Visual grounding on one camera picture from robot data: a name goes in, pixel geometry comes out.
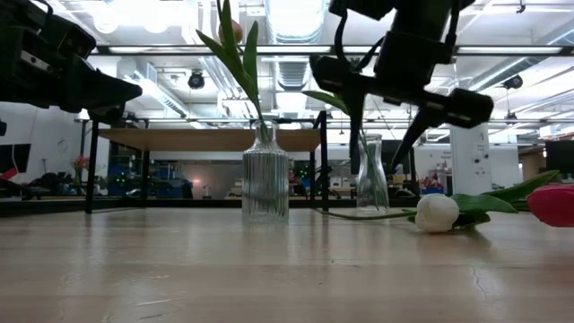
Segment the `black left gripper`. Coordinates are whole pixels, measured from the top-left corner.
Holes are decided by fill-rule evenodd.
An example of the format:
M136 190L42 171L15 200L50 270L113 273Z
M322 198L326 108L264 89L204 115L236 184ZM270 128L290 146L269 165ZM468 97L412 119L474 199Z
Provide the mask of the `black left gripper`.
M48 6L0 0L0 100L68 112L88 110L91 120L118 122L126 102L143 94L136 84L94 69L57 50Z

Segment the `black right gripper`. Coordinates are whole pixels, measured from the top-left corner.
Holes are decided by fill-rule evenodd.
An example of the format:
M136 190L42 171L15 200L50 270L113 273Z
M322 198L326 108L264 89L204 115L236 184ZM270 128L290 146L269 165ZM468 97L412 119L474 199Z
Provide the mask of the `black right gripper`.
M312 55L309 64L320 89L340 96L349 111L351 173L358 173L364 99L371 94L384 102L415 105L418 112L396 149L391 168L410 152L429 127L450 124L472 128L491 117L490 97L456 88L448 95L428 92L434 67L452 58L453 47L440 41L405 33L388 33L380 44L374 75L366 76L337 49L336 57Z

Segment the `white artificial tulip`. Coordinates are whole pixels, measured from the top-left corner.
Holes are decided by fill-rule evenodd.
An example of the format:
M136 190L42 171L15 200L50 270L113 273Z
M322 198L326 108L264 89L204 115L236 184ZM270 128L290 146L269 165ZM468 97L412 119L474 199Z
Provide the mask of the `white artificial tulip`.
M460 215L457 202L451 197L441 194L430 194L419 200L415 211L403 211L396 214L359 216L337 214L321 211L322 214L352 221L376 221L405 218L413 223L419 231L427 233L442 233L451 231Z

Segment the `ribbed clear glass vase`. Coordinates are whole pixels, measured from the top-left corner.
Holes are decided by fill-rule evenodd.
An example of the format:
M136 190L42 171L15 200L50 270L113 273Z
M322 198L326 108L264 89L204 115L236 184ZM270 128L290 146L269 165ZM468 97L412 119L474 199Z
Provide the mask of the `ribbed clear glass vase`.
M286 223L289 219L289 155L277 141L278 124L252 124L253 144L243 152L241 207L248 223Z

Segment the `pink yellow artificial tulip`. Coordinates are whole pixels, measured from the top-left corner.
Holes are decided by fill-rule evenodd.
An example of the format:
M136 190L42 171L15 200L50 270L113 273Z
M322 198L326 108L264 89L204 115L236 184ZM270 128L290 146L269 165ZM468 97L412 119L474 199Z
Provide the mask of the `pink yellow artificial tulip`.
M254 22L249 30L245 47L241 49L233 29L231 18L230 0L216 0L218 17L222 35L220 41L216 41L200 30L197 36L228 68L235 81L246 93L257 111L257 121L260 125L261 138L264 142L271 140L271 131L265 124L259 101L258 75L257 75L257 38L258 23Z

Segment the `background flowers in vase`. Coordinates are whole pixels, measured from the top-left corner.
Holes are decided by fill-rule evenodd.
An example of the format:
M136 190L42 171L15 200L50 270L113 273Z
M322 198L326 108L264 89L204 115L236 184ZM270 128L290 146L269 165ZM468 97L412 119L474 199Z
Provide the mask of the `background flowers in vase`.
M74 170L73 183L75 186L80 187L82 185L83 171L88 170L89 165L90 159L83 155L80 155L71 161L71 166Z

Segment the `black monitor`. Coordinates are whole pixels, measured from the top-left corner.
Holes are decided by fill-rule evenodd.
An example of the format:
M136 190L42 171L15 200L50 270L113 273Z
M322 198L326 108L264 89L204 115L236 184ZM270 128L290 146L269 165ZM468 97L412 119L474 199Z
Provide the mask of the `black monitor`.
M387 175L397 173L400 170L399 166L402 166L402 170L403 170L404 174L410 174L411 173L411 162L410 162L411 154L410 153L404 155L403 158L397 163L396 167L394 169L391 169L391 163L392 163L393 158L395 156L396 150L398 149L400 144L401 144L400 140L382 140L381 141L381 161L382 161L384 171ZM361 161L361 157L360 157L359 145L356 144L355 149L353 151L353 155L351 157L351 167L352 167L352 173L353 174L358 173L358 171L360 169L360 161Z
M547 141L546 168L574 176L574 141Z
M6 173L11 169L25 173L30 158L30 149L31 144L0 145L0 173Z

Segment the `smooth clear glass vase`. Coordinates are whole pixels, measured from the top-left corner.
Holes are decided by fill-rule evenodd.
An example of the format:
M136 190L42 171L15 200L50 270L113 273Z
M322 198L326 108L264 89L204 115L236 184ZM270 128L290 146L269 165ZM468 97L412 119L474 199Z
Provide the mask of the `smooth clear glass vase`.
M357 209L364 216L385 215L389 209L389 195L382 165L382 136L363 133L359 149L361 165L356 182Z

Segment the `white pillar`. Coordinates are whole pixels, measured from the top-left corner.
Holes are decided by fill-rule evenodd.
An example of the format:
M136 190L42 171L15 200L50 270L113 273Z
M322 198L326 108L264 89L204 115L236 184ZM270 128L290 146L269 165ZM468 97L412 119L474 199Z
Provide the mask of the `white pillar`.
M479 195L491 190L488 127L450 128L452 180L455 194Z

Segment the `blue storage rack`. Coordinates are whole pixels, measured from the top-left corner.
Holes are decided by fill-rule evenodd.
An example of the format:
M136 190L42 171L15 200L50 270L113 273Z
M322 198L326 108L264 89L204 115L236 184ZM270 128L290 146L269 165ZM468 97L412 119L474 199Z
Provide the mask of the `blue storage rack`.
M148 172L149 198L181 198L184 179L179 169L171 164L151 164ZM109 166L108 193L110 196L139 197L142 189L141 173L125 165Z

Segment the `overhead light bar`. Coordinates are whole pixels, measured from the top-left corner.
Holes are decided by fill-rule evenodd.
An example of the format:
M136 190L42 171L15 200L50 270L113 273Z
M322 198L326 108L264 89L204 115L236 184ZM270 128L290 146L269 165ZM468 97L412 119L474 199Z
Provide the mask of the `overhead light bar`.
M258 46L260 56L306 56L335 54L334 46L265 45ZM202 45L104 46L98 45L93 56L210 56ZM456 46L455 57L574 57L574 46Z

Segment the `wooden cabinet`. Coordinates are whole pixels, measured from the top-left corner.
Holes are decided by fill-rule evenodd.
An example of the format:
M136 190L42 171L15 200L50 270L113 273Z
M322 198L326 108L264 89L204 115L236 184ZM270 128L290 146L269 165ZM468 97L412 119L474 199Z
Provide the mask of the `wooden cabinet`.
M546 154L542 146L521 147L518 149L519 161L522 165L523 180L546 171Z

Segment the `wooden shelf with black frame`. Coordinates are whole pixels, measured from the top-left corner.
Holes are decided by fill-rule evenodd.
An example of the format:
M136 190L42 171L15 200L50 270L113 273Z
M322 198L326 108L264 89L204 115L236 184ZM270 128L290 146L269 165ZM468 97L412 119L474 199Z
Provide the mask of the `wooden shelf with black frame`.
M280 130L277 132L277 142L287 152L308 153L310 176L315 176L316 150L321 151L320 175L326 176L327 166L327 117L324 111L310 119L311 129ZM151 199L147 195L149 186L149 169L152 152L179 153L229 153L247 150L255 140L255 132L251 129L141 129L141 128L111 128L100 129L99 122L94 120L91 129L91 147L89 152L88 188L85 198L85 212L90 214L94 208L95 167L100 138L126 145L143 153L141 196L137 199L126 199L117 204L118 207L190 207L190 208L238 208L239 200L229 202L214 202L213 200L175 200Z

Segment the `black table border frame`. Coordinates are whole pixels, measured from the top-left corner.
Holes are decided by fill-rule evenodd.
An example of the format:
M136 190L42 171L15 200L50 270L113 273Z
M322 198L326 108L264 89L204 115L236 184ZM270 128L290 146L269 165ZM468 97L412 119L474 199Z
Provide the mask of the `black table border frame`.
M326 202L315 199L294 199L289 202L290 208L351 208L355 201L351 199L329 199ZM91 202L91 210L115 208L241 208L240 199L223 200L192 200L192 199L148 199L139 198L98 198ZM0 201L0 217L52 214L67 212L84 212L86 201L84 199L57 199L57 200L28 200L28 201Z

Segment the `silver ventilation duct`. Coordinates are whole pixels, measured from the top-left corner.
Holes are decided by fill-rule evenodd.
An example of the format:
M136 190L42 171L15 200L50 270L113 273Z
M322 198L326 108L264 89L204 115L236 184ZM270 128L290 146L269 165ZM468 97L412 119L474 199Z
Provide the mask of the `silver ventilation duct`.
M273 45L315 45L321 39L327 0L264 0L265 24ZM286 91L302 90L310 76L309 59L274 63L274 77Z

